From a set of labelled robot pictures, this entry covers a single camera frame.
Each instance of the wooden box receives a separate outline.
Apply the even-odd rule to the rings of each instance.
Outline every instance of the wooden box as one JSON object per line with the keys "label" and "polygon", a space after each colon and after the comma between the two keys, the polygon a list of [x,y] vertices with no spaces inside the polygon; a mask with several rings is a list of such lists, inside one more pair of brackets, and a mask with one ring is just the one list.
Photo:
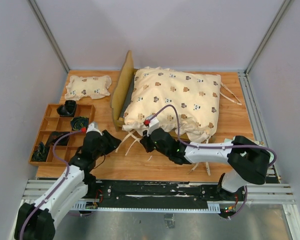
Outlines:
{"label": "wooden box", "polygon": [[[46,144],[50,134],[53,131],[57,132],[73,132],[71,127],[71,120],[73,117],[60,117],[57,113],[57,108],[61,104],[49,104],[46,108],[44,117],[42,119],[42,123],[40,126],[40,130],[34,142],[34,146],[31,151],[31,155],[29,157],[29,163],[34,166],[51,166],[51,167],[63,167],[64,163],[56,159],[53,155],[52,148],[50,147],[46,161],[33,161],[32,155],[34,151],[38,149],[39,143],[43,142]],[[95,117],[95,107],[93,105],[85,105],[85,104],[77,104],[75,117],[87,117],[89,118],[89,123],[93,122]],[[71,157],[73,157],[76,153],[78,147],[82,146],[85,133],[77,133],[71,135],[67,146],[56,146],[55,152],[58,157],[69,162]]]}

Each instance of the cream colored fabric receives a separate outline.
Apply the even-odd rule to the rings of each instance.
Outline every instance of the cream colored fabric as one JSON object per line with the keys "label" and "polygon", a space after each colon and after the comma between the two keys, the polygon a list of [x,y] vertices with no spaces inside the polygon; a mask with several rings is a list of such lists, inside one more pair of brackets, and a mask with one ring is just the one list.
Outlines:
{"label": "cream colored fabric", "polygon": [[75,101],[84,97],[101,99],[110,95],[108,88],[111,83],[111,77],[109,76],[71,76],[69,84],[65,87],[67,93],[64,98]]}
{"label": "cream colored fabric", "polygon": [[[131,103],[124,113],[125,131],[146,129],[145,118],[167,104],[176,107],[180,134],[197,143],[217,131],[221,76],[192,74],[172,69],[142,68],[134,78]],[[175,112],[166,108],[157,116],[160,127],[170,132],[177,128]]]}

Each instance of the wooden table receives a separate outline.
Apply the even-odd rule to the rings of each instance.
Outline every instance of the wooden table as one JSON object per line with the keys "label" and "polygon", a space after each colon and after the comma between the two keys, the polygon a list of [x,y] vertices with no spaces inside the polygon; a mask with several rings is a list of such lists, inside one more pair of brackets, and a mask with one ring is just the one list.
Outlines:
{"label": "wooden table", "polygon": [[[119,71],[88,71],[72,70],[68,74],[65,85],[68,85],[70,76],[80,77],[104,76],[108,75],[112,79],[109,92],[112,93],[119,76]],[[241,85],[236,72],[203,72],[203,74],[220,74],[221,81],[241,100],[242,106],[236,105],[224,97],[220,97],[220,110],[215,143],[221,143],[225,138],[231,139],[235,135],[243,135],[253,139],[253,131],[250,125]],[[65,102],[66,87],[60,99],[61,104]],[[231,97],[230,94],[221,88],[221,92]],[[95,107],[94,121],[98,123],[101,131],[108,130],[114,137],[123,139],[127,132],[116,132],[111,118],[110,108],[111,97],[92,100],[90,97],[82,98],[79,104],[93,104]],[[194,165],[177,165],[166,156],[153,151],[146,153],[144,147],[136,142],[125,156],[130,144],[133,142],[130,137],[119,148],[118,152],[112,152],[106,156],[105,162],[98,168],[91,171],[97,179],[111,180],[150,180],[150,181],[192,181],[192,182],[217,182],[222,173],[229,172],[232,168],[225,164],[209,163],[211,176],[207,174],[206,165],[200,163],[197,169],[191,173]],[[64,167],[40,166],[36,176],[38,178],[58,178],[64,171]]]}

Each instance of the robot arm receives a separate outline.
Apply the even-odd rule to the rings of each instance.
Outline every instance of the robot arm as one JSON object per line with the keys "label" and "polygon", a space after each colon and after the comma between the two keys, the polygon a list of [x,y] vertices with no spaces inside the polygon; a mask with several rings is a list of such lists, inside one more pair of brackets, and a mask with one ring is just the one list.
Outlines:
{"label": "robot arm", "polygon": [[247,183],[263,185],[270,162],[270,154],[264,149],[231,148],[235,145],[256,145],[244,136],[236,136],[233,141],[224,143],[195,143],[192,147],[173,139],[169,133],[159,128],[155,117],[148,122],[149,130],[143,132],[140,143],[147,152],[157,150],[176,164],[200,162],[223,163],[233,170],[221,176],[221,188],[234,193]]}
{"label": "robot arm", "polygon": [[[90,171],[96,166],[96,160],[100,156],[111,153],[120,143],[119,139],[106,130],[100,132],[98,124],[92,122],[88,126],[81,152],[77,151],[69,161],[69,169],[64,170],[52,187],[33,204],[24,203],[20,207],[14,238],[52,240],[59,223],[78,200],[84,196],[95,198],[96,177]],[[27,223],[23,238],[20,239],[21,229],[32,212],[34,213]]]}

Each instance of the white wall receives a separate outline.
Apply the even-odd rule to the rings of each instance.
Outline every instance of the white wall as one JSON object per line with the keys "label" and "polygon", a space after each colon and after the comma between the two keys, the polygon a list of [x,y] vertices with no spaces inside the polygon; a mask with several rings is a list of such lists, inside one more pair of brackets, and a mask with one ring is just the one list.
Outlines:
{"label": "white wall", "polygon": [[0,0],[0,240],[7,239],[42,116],[66,79],[25,0]]}
{"label": "white wall", "polygon": [[37,0],[71,69],[243,70],[283,0]]}
{"label": "white wall", "polygon": [[300,212],[300,0],[294,1],[250,74],[277,166]]}

